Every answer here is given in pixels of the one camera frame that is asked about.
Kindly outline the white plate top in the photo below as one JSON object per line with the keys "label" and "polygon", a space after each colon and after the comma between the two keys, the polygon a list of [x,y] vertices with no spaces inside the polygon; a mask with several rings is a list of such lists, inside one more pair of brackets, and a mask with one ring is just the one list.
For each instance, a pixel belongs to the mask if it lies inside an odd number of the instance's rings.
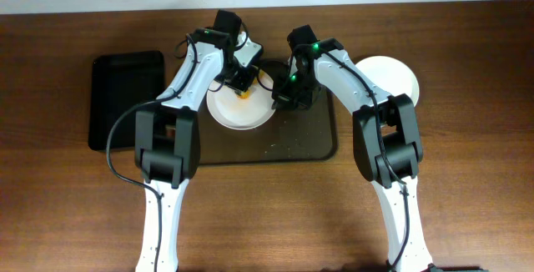
{"label": "white plate top", "polygon": [[250,130],[266,123],[274,114],[274,100],[269,88],[273,79],[263,70],[249,90],[240,97],[233,89],[213,81],[209,85],[206,103],[211,116],[221,125],[234,130]]}

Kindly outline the white plate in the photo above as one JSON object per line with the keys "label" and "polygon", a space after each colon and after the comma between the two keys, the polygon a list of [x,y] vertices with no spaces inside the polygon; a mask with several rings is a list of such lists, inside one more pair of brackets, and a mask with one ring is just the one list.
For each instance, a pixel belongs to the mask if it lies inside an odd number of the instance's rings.
{"label": "white plate", "polygon": [[374,84],[394,96],[406,94],[414,106],[420,97],[420,86],[413,71],[402,61],[388,56],[371,56],[355,65]]}
{"label": "white plate", "polygon": [[274,114],[274,100],[269,88],[273,79],[263,70],[249,90],[240,97],[233,89],[213,81],[209,85],[206,103],[211,116],[221,125],[234,130],[250,130],[266,123]]}

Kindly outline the white plate bottom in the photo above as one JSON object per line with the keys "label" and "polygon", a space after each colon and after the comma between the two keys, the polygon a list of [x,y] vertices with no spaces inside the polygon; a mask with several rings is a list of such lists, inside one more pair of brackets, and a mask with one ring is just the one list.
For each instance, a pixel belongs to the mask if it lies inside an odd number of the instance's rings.
{"label": "white plate bottom", "polygon": [[374,84],[394,96],[406,94],[414,106],[420,97],[420,86],[413,71],[402,61],[388,56],[371,56],[355,65]]}

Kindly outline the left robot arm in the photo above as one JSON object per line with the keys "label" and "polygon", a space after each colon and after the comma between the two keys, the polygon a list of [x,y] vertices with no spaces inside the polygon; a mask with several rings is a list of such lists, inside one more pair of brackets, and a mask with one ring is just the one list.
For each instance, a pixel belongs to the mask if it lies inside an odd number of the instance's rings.
{"label": "left robot arm", "polygon": [[141,272],[178,270],[182,203],[200,161],[199,107],[217,77],[243,71],[261,52],[242,28],[200,28],[186,42],[184,61],[170,85],[135,113],[134,159],[146,200],[135,267]]}

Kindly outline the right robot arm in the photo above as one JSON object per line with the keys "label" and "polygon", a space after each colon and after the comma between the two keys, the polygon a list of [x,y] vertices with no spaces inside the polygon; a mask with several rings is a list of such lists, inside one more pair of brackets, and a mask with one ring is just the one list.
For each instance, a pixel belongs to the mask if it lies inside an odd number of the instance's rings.
{"label": "right robot arm", "polygon": [[351,113],[355,163],[375,189],[388,239],[389,271],[435,269],[422,230],[417,200],[422,143],[409,96],[393,95],[370,80],[334,38],[291,38],[286,79],[274,100],[296,106],[318,85]]}

